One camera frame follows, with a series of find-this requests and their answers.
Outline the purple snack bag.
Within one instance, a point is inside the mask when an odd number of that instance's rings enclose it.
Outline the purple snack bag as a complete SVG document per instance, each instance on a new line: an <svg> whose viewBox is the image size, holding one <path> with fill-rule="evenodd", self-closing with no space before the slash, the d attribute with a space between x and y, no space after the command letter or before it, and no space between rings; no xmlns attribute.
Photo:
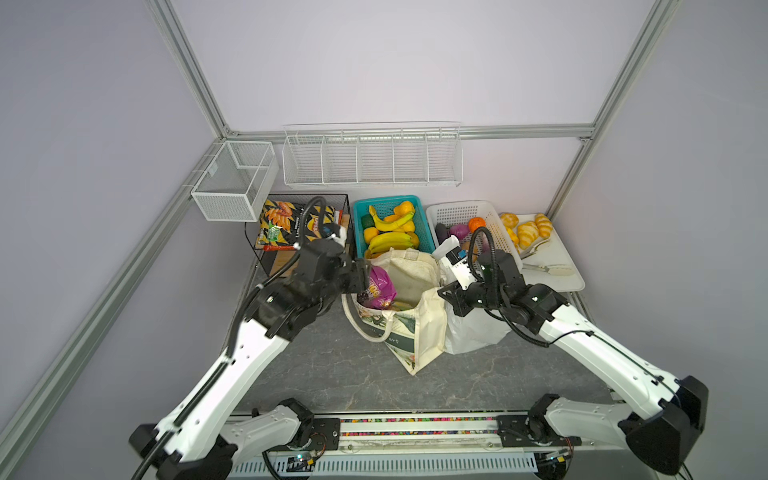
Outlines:
<svg viewBox="0 0 768 480"><path fill-rule="evenodd" d="M397 297L397 290L387 271L378 266L370 268L368 286L357 297L366 308L388 310Z"/></svg>

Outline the white plastic grocery bag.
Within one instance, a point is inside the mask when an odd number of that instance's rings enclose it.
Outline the white plastic grocery bag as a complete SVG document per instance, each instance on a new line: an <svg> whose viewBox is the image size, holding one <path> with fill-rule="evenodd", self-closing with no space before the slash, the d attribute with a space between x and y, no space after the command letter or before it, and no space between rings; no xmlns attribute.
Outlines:
<svg viewBox="0 0 768 480"><path fill-rule="evenodd" d="M460 247L459 240L451 235L432 253L440 271L441 287L450 284L445 255L454 247ZM496 345L503 340L511 328L503 321L489 316L482 309L474 309L465 317L458 317L446 302L447 327L445 352L451 355L465 354L486 346Z"/></svg>

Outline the cream canvas tote bag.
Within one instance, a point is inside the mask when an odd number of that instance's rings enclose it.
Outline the cream canvas tote bag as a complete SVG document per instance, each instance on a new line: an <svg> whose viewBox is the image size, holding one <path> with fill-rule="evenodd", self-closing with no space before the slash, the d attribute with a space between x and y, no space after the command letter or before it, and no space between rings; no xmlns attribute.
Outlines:
<svg viewBox="0 0 768 480"><path fill-rule="evenodd" d="M376 310L359 304L359 294L345 294L344 314L362 338L385 345L414 376L445 351L439 267L430 254L414 249L390 250L370 265L387 271L397 290L395 301L388 310Z"/></svg>

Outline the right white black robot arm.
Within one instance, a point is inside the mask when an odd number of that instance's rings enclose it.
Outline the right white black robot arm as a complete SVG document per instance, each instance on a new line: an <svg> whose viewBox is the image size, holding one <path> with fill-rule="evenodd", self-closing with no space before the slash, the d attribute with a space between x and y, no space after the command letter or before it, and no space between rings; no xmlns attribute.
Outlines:
<svg viewBox="0 0 768 480"><path fill-rule="evenodd" d="M439 297L457 317L482 310L539 348L557 347L602 380L617 396L611 404L543 395L520 427L500 429L539 446L574 438L622 447L667 476L691 478L686 459L706 424L709 390L697 378L678 378L656 367L603 332L564 295L546 284L529 284L514 256L496 248L490 231L478 228L486 248L461 248L448 237L433 256L447 281Z"/></svg>

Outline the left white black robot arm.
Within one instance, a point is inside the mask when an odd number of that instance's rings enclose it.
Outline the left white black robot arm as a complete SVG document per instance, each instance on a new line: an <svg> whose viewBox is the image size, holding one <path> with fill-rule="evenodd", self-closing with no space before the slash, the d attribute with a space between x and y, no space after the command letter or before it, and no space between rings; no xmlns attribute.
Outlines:
<svg viewBox="0 0 768 480"><path fill-rule="evenodd" d="M369 269L346 251L346 230L325 223L326 200L311 198L297 222L295 252L242 301L222 351L191 392L155 424L142 424L129 443L159 479L226 479L244 461L279 446L310 441L313 413L295 399L239 423L229 421L266 367L336 299L363 292Z"/></svg>

